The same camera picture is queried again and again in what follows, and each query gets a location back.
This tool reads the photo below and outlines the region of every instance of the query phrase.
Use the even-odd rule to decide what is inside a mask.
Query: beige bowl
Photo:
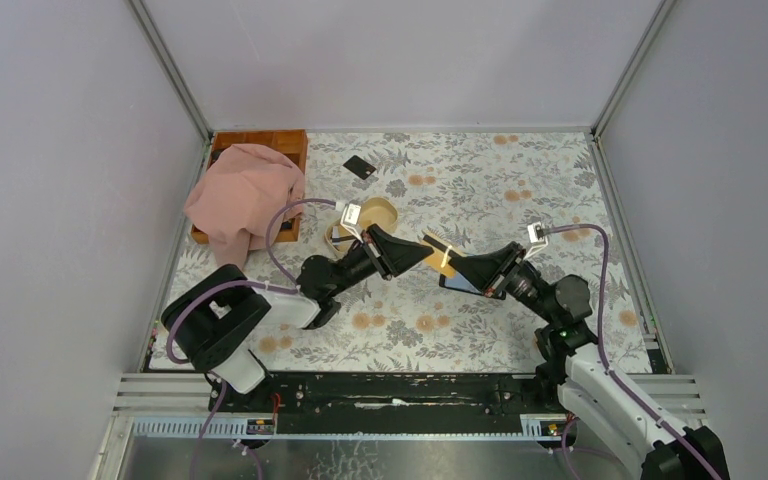
[[[358,224],[366,230],[373,223],[381,227],[385,232],[392,234],[396,230],[396,222],[399,220],[399,212],[396,207],[384,197],[372,197],[363,202],[360,206],[360,218]],[[337,255],[342,255],[349,250],[352,245],[351,240],[334,244],[331,239],[334,237],[334,229],[337,229],[336,238],[349,237],[351,233],[340,225],[337,220],[325,229],[325,243],[331,248],[331,251]]]

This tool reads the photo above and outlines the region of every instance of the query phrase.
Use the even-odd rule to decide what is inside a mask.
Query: brown tray
[[[263,130],[256,132],[218,132],[210,150],[210,160],[207,168],[210,168],[222,150],[237,143],[255,143],[266,145],[273,150],[283,153],[293,163],[298,165],[304,173],[307,162],[307,133],[304,130]],[[275,237],[275,242],[295,242],[299,239],[301,229],[301,216],[295,217],[281,224],[281,230]],[[207,234],[193,225],[190,235],[196,243],[206,245]]]

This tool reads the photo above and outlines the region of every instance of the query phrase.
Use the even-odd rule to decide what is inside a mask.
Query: pink cloth
[[[266,248],[266,227],[281,207],[304,196],[304,174],[289,158],[263,145],[232,145],[199,180],[184,213],[210,238],[217,265],[243,269],[249,250]],[[301,213],[296,207],[288,220]],[[280,230],[275,222],[270,244]]]

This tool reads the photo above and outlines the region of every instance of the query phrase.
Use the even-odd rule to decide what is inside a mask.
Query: floral pattern
[[[417,239],[428,230],[467,253],[527,243],[526,226],[590,222],[610,233],[587,144],[580,133],[310,134],[306,194],[363,201],[390,199],[399,211],[395,235]],[[342,164],[358,155],[375,166],[360,180]],[[284,266],[298,271],[310,255],[333,256],[323,239],[334,210],[308,206],[296,243],[277,244]],[[206,246],[189,235],[167,304],[216,268]],[[589,230],[553,236],[532,259],[549,281],[577,274],[591,284],[596,311],[602,239]],[[287,284],[264,251],[249,255],[249,278]],[[324,327],[301,331],[260,326],[248,348],[274,370],[530,372],[542,363],[534,330],[544,322],[518,302],[486,299],[438,286],[424,264],[393,279],[374,276],[343,292],[342,310]],[[605,342],[628,372],[651,371],[619,252],[610,251]],[[595,331],[595,315],[588,319]],[[150,368],[188,368],[166,358],[158,329]]]

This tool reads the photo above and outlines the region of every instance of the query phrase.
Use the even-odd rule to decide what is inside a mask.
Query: wooden box
[[[283,153],[299,169],[305,171],[307,161],[307,133],[304,130],[265,130],[257,132],[218,132],[210,150],[210,160],[207,168],[219,158],[223,150],[237,143],[255,143],[266,145]],[[275,242],[295,242],[299,239],[301,216],[293,218],[281,224],[281,230]],[[207,234],[193,226],[190,232],[196,243],[205,245],[208,242]]]

